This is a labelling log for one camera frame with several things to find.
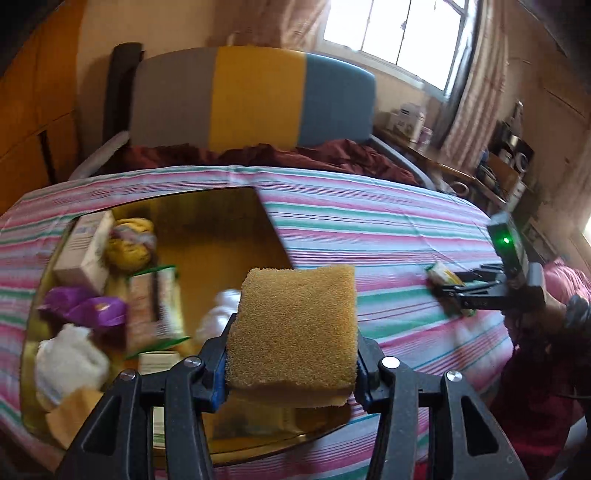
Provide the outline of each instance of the cardboard box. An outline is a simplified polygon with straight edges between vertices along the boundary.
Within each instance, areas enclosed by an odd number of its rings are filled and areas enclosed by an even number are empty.
[[[102,295],[109,276],[103,253],[114,223],[110,211],[80,217],[53,267],[62,285],[87,287]]]
[[[139,355],[139,374],[148,375],[170,370],[181,361],[178,352],[146,352]],[[152,441],[155,447],[164,448],[164,407],[154,407],[152,417]]]

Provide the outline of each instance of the wooden tray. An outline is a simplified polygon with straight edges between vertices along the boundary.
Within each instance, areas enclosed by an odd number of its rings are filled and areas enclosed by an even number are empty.
[[[214,307],[215,295],[227,288],[240,289],[251,268],[291,268],[281,242],[256,191],[250,187],[204,190],[156,197],[112,209],[115,219],[145,217],[154,222],[160,264],[178,268],[183,315],[188,335]],[[27,430],[41,440],[57,445],[45,420],[45,411],[35,397],[35,354],[41,340],[51,338],[49,325],[37,306],[56,283],[52,275],[61,248],[72,231],[63,235],[31,307],[21,365],[21,412]],[[124,285],[109,279],[106,294]],[[192,340],[179,346],[182,355],[198,353]],[[106,351],[111,380],[123,368],[136,368],[137,361],[124,361],[124,352]],[[230,396],[215,415],[204,415],[209,450],[215,465],[251,460],[316,439],[344,425],[350,407],[273,408],[245,403]],[[165,465],[164,449],[154,449],[155,465]]]

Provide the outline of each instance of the white cloth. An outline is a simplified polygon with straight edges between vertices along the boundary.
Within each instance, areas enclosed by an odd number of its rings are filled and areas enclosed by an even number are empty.
[[[55,406],[80,387],[99,390],[109,374],[109,358],[88,339],[91,330],[68,323],[55,338],[39,344],[37,392]]]

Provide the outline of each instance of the yellow plush toy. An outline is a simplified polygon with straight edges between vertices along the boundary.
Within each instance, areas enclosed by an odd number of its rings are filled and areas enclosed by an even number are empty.
[[[146,218],[117,220],[105,249],[107,260],[125,273],[143,270],[156,250],[154,224]]]

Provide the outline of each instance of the brown table surface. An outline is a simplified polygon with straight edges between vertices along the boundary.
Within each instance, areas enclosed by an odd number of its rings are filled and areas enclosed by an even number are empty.
[[[468,186],[473,186],[478,189],[488,200],[490,200],[496,207],[502,209],[505,207],[506,201],[504,201],[498,195],[495,195],[490,188],[484,185],[480,180],[472,175],[468,175],[460,170],[456,170],[453,167],[445,165],[440,161],[440,152],[438,149],[432,146],[426,148],[419,148],[415,142],[411,142],[408,138],[402,135],[397,135],[389,130],[382,127],[374,126],[374,135],[386,143],[394,144],[398,148],[402,149],[403,152],[412,155],[416,160],[420,162],[420,167],[423,167],[425,171],[432,169],[438,169],[443,174],[451,175]]]

